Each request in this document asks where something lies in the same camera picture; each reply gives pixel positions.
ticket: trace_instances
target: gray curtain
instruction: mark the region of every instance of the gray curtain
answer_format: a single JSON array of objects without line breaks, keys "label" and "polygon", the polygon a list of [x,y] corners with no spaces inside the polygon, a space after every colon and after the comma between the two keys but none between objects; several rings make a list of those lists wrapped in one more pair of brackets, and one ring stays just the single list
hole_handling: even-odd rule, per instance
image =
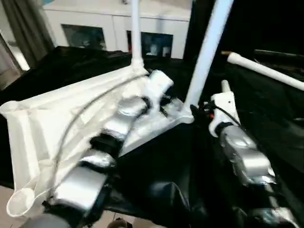
[{"label": "gray curtain", "polygon": [[4,90],[21,75],[21,69],[0,31],[0,90]]},{"label": "gray curtain", "polygon": [[2,0],[11,29],[30,67],[49,53],[53,43],[32,0]]}]

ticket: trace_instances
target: white pipe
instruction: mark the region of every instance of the white pipe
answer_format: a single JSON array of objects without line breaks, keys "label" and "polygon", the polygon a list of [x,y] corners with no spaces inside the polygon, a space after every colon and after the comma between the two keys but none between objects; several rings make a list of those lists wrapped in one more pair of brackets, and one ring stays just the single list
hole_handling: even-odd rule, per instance
[{"label": "white pipe", "polygon": [[229,86],[229,82],[227,80],[223,80],[221,82],[221,85],[222,85],[222,92],[223,93],[231,91],[230,86]]},{"label": "white pipe", "polygon": [[233,0],[217,0],[214,4],[207,32],[200,49],[184,108],[190,111],[190,105],[198,106],[210,66],[218,48]]},{"label": "white pipe", "polygon": [[244,58],[237,53],[234,53],[234,52],[230,53],[227,61],[232,63],[232,64],[237,64],[241,67],[248,68],[248,69],[253,70],[255,72],[258,72],[262,75],[265,75],[265,76],[268,76],[268,77],[273,78],[275,80],[278,80],[280,82],[283,82],[283,83],[285,83],[287,85],[290,85],[294,88],[304,90],[304,82],[301,82],[301,81],[296,80],[296,79],[294,79],[290,76],[282,74],[282,73],[280,73],[276,70],[273,70],[271,68],[268,68],[266,66],[258,64],[254,61],[251,61],[251,60],[247,59],[247,58]]},{"label": "white pipe", "polygon": [[143,68],[139,0],[132,0],[132,61],[133,68]]}]

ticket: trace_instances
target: robotic arm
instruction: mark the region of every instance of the robotic arm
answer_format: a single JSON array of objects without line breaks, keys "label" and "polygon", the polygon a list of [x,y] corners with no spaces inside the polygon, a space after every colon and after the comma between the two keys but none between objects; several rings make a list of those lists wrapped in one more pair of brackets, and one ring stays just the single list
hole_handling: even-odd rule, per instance
[{"label": "robotic arm", "polygon": [[239,123],[234,95],[227,81],[222,82],[222,89],[222,93],[212,96],[209,104],[215,108],[209,131],[219,138],[242,188],[241,209],[245,218],[241,219],[241,227],[299,228],[281,194],[269,159]]},{"label": "robotic arm", "polygon": [[159,105],[163,93],[172,85],[160,71],[152,72],[149,82],[143,97],[119,101],[116,112],[100,134],[90,140],[91,148],[57,186],[43,214],[28,220],[21,228],[79,228],[100,219],[112,189],[116,159],[133,124],[155,104]]}]

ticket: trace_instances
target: white clamp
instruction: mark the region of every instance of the white clamp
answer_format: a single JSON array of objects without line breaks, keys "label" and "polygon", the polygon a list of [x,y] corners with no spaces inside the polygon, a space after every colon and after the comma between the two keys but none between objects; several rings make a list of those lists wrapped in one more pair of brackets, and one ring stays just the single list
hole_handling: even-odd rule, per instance
[{"label": "white clamp", "polygon": [[[220,94],[214,94],[211,97],[211,100],[214,101],[214,104],[225,111],[227,111],[229,114],[231,114],[238,122],[238,112],[236,109],[236,104],[234,100],[234,94],[230,90],[230,86],[227,80],[222,81],[222,93]],[[219,109],[214,110],[214,118],[209,124],[209,132],[212,136],[218,137],[215,133],[216,127],[220,123],[228,123],[231,122],[234,125],[238,125],[236,122],[234,122],[229,116],[227,116],[225,113],[223,113]]]}]

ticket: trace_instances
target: cable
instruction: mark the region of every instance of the cable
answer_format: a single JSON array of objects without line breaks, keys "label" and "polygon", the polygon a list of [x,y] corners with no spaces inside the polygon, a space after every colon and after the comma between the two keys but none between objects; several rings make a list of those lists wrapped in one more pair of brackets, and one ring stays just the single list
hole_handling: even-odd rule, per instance
[{"label": "cable", "polygon": [[100,95],[98,95],[97,97],[95,97],[93,100],[91,100],[90,102],[88,102],[75,116],[74,118],[72,119],[72,121],[69,123],[69,125],[67,126],[62,138],[61,138],[61,141],[60,141],[60,146],[59,146],[59,149],[58,149],[58,152],[55,156],[55,166],[54,166],[54,171],[53,171],[53,177],[50,179],[49,181],[49,184],[48,184],[48,188],[49,188],[49,191],[48,191],[48,195],[47,195],[47,199],[46,201],[48,203],[50,203],[50,199],[52,198],[52,195],[53,195],[53,186],[55,185],[55,181],[56,181],[56,174],[57,174],[57,171],[58,171],[58,166],[59,166],[59,162],[61,160],[61,155],[62,155],[62,148],[63,148],[63,145],[65,143],[65,140],[66,140],[66,137],[67,137],[67,134],[69,133],[69,131],[71,130],[72,126],[74,125],[74,123],[76,122],[76,120],[79,118],[79,116],[84,112],[86,111],[91,105],[93,105],[96,101],[98,101],[99,99],[101,99],[102,97],[104,97],[105,95],[109,94],[110,92],[112,92],[113,90],[125,85],[125,84],[128,84],[138,78],[141,78],[141,77],[144,77],[145,75],[141,75],[141,76],[136,76],[136,77],[133,77],[131,79],[128,79],[122,83],[119,83],[117,85],[115,85],[114,87],[112,87],[111,89],[108,89],[106,90],[105,92],[101,93]]},{"label": "cable", "polygon": [[213,104],[212,105],[214,108],[221,110],[223,113],[225,113],[230,119],[232,119],[240,128],[242,128],[243,126],[241,125],[241,123],[239,121],[237,121],[236,118],[234,118],[229,112],[227,112],[225,109],[222,109],[221,107],[218,107],[217,105]]}]

